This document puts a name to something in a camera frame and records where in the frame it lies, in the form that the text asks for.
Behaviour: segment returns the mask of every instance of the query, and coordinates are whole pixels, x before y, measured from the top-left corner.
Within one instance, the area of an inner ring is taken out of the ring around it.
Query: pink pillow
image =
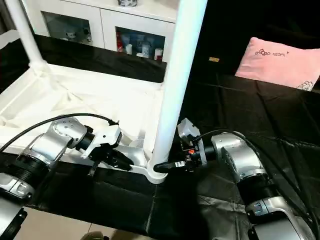
[[[236,76],[311,91],[320,76],[320,49],[250,39]]]

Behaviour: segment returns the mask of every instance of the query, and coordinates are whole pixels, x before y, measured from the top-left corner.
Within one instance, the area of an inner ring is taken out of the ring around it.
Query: glass cabinet door
[[[106,9],[101,19],[106,49],[169,61],[174,23]]]
[[[98,7],[62,0],[22,0],[35,34],[105,48]]]
[[[158,61],[163,60],[166,37],[123,27],[116,26],[115,28],[118,52]]]
[[[42,15],[50,37],[93,45],[88,20],[45,11],[42,11]]]

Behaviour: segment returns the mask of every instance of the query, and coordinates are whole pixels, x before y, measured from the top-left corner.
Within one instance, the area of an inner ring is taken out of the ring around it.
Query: floor
[[[25,207],[28,216],[14,240],[80,240],[88,232],[99,231],[111,240],[152,240],[131,232],[58,216]]]

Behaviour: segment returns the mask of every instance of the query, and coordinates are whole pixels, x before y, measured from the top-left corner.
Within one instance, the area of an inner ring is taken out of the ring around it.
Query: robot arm
[[[131,170],[132,160],[114,150],[122,138],[118,125],[110,125],[93,134],[93,129],[68,117],[51,123],[46,133],[37,136],[12,162],[0,172],[0,240],[15,237],[27,216],[23,205],[35,193],[50,171],[55,169],[67,149],[82,153],[81,158],[94,161],[89,176],[99,163],[122,170]]]
[[[222,133],[211,138],[212,147],[204,148],[197,140],[200,131],[188,119],[177,126],[185,159],[174,163],[161,163],[154,167],[156,172],[168,173],[174,169],[193,171],[204,165],[203,155],[214,154],[221,164],[227,164],[233,175],[247,217],[253,228],[248,231],[250,240],[307,240],[297,223],[291,208],[280,196],[265,171],[259,156],[239,136]]]

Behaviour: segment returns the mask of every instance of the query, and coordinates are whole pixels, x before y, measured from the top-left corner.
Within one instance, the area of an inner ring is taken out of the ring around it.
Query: black table
[[[155,82],[162,82],[165,73],[165,63],[46,37],[36,40],[51,64]],[[3,90],[28,69],[28,59],[19,40],[0,54]],[[192,77],[180,119],[189,118],[202,133],[220,128],[243,133],[268,151],[293,181],[296,166],[320,216],[319,109],[320,94],[314,92],[214,75]],[[176,136],[169,159],[178,159],[179,152]],[[0,167],[15,157],[0,154]],[[275,167],[262,160],[281,189],[301,206]],[[139,174],[108,169],[98,169],[88,179],[88,171],[88,166],[60,162],[28,206],[159,240],[247,239],[250,225],[238,190],[227,167],[215,161],[194,173],[171,174],[159,185]]]

